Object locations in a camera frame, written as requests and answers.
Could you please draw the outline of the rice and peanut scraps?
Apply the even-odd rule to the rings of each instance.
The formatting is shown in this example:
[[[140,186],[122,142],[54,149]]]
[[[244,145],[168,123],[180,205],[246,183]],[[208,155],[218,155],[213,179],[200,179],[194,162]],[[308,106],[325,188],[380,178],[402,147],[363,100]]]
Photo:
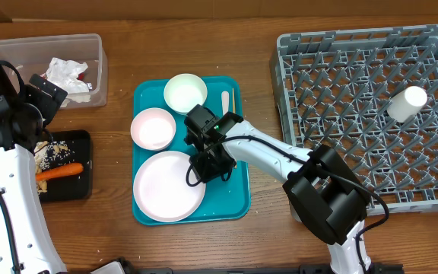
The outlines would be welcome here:
[[[38,142],[34,149],[35,174],[64,164],[70,155],[71,152],[66,141]]]

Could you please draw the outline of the white napkin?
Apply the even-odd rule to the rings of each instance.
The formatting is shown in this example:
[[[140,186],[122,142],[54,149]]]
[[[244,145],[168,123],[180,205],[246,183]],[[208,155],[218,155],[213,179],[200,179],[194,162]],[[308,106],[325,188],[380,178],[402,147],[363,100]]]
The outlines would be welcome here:
[[[73,60],[62,60],[53,57],[45,76],[48,81],[68,93],[62,102],[62,107],[67,107],[71,102],[90,102],[90,89],[79,79],[79,76],[88,68],[86,62],[79,63]]]

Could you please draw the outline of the pale green bowl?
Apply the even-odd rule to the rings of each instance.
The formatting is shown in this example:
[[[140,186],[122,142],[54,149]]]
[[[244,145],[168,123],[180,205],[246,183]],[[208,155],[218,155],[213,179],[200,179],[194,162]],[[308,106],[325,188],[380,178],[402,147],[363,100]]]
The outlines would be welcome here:
[[[205,82],[197,75],[183,73],[172,77],[163,91],[167,106],[186,115],[196,105],[203,105],[208,96]]]

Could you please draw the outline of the pink bowl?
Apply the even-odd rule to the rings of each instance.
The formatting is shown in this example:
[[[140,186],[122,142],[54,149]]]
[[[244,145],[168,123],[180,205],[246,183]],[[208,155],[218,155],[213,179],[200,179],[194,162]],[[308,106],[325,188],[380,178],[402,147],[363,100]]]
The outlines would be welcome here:
[[[152,107],[142,110],[133,118],[130,133],[138,147],[149,151],[160,151],[173,141],[176,122],[168,111]]]

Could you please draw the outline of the orange carrot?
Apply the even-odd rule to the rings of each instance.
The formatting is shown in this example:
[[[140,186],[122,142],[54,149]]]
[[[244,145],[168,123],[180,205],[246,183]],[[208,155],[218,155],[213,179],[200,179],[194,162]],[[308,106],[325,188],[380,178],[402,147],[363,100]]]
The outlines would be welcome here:
[[[78,175],[84,171],[84,166],[80,163],[65,164],[51,170],[43,171],[35,175],[36,181],[51,180],[61,177]]]

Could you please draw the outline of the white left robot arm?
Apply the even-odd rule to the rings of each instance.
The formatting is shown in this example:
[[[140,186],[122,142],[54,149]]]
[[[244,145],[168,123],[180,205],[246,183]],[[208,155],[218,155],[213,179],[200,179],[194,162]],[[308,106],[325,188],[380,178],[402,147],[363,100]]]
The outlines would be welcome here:
[[[16,88],[0,60],[0,273],[65,273],[37,193],[34,149],[66,91],[33,75]]]

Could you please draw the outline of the white cup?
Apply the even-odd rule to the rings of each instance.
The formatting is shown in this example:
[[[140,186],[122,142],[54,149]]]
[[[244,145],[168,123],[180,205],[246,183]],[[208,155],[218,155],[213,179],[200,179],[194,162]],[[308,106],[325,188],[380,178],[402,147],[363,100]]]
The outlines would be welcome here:
[[[399,123],[413,118],[427,103],[427,92],[418,86],[410,86],[391,99],[388,115]]]

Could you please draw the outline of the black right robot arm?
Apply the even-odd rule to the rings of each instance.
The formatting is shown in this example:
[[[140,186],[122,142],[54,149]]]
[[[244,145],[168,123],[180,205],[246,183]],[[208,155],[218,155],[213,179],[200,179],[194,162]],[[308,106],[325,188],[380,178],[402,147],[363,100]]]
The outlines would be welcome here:
[[[327,145],[298,148],[257,130],[241,116],[228,112],[222,117],[196,105],[184,121],[185,142],[197,149],[188,174],[197,184],[217,177],[226,181],[240,161],[251,164],[283,183],[290,205],[301,222],[328,246],[331,262],[319,266],[322,273],[401,273],[400,266],[373,263],[363,235],[385,223],[366,225],[367,206],[381,197],[358,180],[343,158]]]

